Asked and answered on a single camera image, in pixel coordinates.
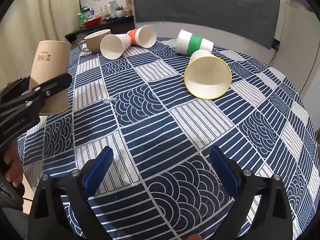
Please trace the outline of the person's left hand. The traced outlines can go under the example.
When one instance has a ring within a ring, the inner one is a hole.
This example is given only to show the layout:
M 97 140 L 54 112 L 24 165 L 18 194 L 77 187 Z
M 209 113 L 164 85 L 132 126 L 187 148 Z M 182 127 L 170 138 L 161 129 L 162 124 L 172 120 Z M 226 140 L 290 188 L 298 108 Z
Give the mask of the person's left hand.
M 9 144 L 7 151 L 4 154 L 4 162 L 9 166 L 9 169 L 4 175 L 6 180 L 9 183 L 12 183 L 14 187 L 18 187 L 23 180 L 23 169 L 18 156 L 17 139 Z

